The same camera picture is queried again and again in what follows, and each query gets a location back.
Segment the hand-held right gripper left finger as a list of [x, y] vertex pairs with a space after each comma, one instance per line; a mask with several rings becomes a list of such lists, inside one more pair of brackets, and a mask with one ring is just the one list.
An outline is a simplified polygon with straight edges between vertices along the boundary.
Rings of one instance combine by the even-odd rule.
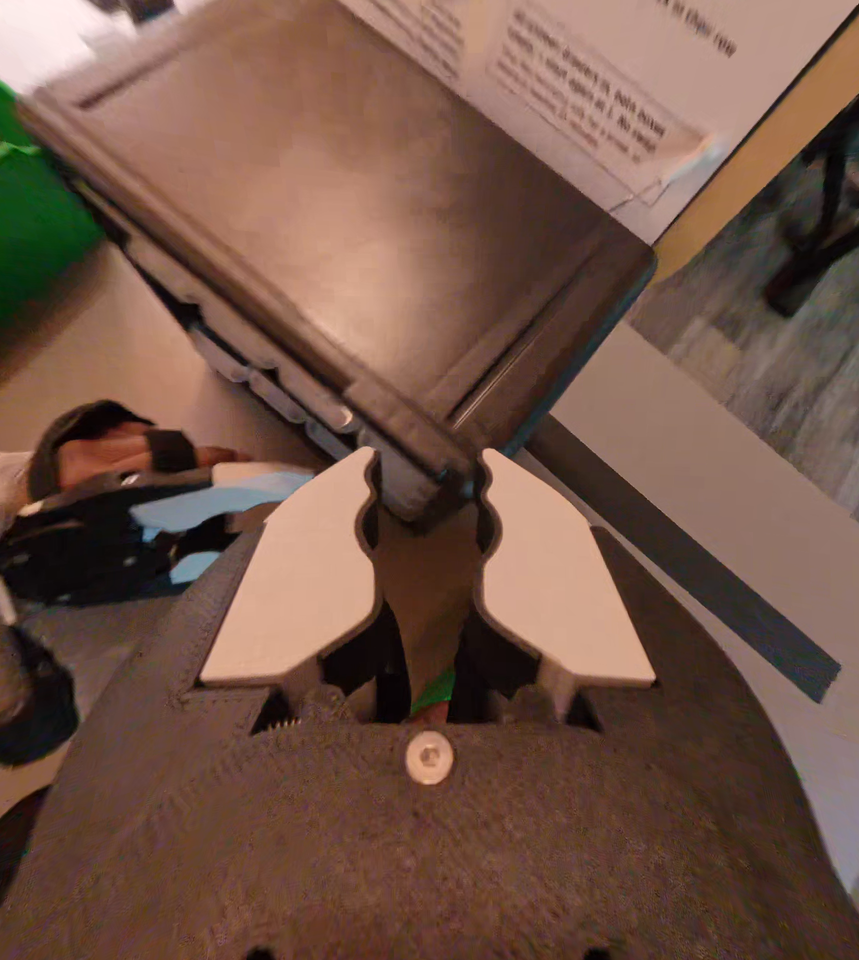
[[203, 688], [310, 688], [323, 658], [376, 618], [364, 535], [379, 454], [363, 447], [318, 474], [264, 522], [204, 661]]

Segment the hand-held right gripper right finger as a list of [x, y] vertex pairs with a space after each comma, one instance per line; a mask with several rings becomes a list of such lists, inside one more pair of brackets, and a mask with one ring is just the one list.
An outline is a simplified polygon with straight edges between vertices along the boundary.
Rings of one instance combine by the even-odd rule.
[[650, 689], [657, 677], [589, 520], [499, 451], [480, 455], [494, 522], [476, 595], [489, 626], [537, 661], [541, 690]]

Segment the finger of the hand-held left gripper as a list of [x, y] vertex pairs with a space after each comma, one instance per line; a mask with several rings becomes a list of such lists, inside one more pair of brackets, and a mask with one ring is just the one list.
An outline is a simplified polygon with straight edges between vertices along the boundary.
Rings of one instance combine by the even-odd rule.
[[217, 517], [278, 504], [315, 479], [315, 473], [285, 462], [220, 462], [209, 485], [130, 507], [135, 523], [168, 534], [188, 532]]
[[220, 558], [219, 551], [201, 551], [180, 558], [169, 571], [172, 586], [187, 586], [196, 580]]

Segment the black drawer cabinet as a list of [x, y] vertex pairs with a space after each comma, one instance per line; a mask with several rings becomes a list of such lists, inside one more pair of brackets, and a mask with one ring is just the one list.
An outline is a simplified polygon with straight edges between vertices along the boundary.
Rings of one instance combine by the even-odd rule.
[[209, 2], [17, 100], [140, 232], [318, 378], [430, 527], [525, 445], [653, 249], [340, 2]]

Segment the row of translucent cabinet drawers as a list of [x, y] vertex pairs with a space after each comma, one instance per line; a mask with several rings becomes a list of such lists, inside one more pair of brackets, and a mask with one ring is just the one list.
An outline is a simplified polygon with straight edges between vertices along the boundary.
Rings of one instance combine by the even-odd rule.
[[331, 458], [340, 460], [357, 448], [362, 425], [350, 408], [225, 298], [139, 231], [122, 249], [222, 378], [246, 388], [292, 426], [303, 427]]

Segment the person's left hand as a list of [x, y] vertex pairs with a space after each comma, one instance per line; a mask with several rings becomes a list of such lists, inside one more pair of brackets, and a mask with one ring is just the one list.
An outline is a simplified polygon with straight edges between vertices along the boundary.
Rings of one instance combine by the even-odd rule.
[[41, 492], [61, 493], [103, 474], [179, 474], [252, 462], [244, 452], [198, 445], [182, 431], [129, 420], [40, 449], [32, 469], [33, 482]]

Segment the black tape strip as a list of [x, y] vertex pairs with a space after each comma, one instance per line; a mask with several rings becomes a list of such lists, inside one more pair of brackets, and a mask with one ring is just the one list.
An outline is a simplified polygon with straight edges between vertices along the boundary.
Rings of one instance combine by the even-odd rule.
[[526, 450], [809, 701], [823, 703], [843, 666], [575, 434], [547, 415]]

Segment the black furniture legs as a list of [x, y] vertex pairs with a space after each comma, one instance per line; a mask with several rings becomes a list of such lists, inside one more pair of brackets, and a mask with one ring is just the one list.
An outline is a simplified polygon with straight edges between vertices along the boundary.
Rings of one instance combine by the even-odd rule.
[[859, 94], [800, 153], [822, 162], [821, 202], [810, 227], [784, 231], [790, 254], [766, 284], [763, 299], [792, 318], [839, 261], [859, 249]]

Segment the printed paper sheet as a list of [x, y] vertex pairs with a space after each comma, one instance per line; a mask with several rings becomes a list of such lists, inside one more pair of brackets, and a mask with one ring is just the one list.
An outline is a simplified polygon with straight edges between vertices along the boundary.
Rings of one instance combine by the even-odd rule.
[[854, 1], [342, 5], [654, 244]]

